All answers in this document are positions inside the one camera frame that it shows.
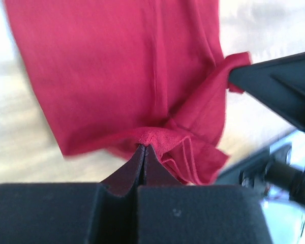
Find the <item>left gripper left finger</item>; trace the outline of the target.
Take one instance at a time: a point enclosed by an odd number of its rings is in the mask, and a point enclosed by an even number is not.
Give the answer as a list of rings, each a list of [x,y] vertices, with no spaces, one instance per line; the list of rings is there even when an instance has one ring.
[[[0,243],[134,243],[145,147],[101,183],[0,184]]]

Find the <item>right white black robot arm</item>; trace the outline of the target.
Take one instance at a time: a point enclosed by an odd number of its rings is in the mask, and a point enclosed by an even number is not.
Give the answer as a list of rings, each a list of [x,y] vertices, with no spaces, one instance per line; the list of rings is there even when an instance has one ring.
[[[305,52],[233,69],[229,80],[305,133]],[[270,185],[305,207],[305,169],[288,164],[292,144],[254,153],[224,170],[217,185],[241,185],[268,195]]]

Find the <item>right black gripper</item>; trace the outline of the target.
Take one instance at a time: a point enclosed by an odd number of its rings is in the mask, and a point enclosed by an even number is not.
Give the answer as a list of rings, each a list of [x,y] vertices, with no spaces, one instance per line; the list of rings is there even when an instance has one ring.
[[[305,133],[305,52],[235,68],[229,81]]]

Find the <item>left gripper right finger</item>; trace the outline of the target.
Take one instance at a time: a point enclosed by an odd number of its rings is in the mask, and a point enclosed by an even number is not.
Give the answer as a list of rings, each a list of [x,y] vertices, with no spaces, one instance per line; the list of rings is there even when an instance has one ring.
[[[271,243],[256,194],[240,186],[154,186],[137,192],[137,243]]]

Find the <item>red t shirt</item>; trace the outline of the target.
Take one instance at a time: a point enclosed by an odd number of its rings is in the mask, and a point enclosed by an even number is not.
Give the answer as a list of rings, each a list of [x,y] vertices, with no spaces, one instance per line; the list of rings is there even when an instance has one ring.
[[[183,183],[213,182],[232,69],[218,1],[5,1],[33,91],[64,156],[153,146]]]

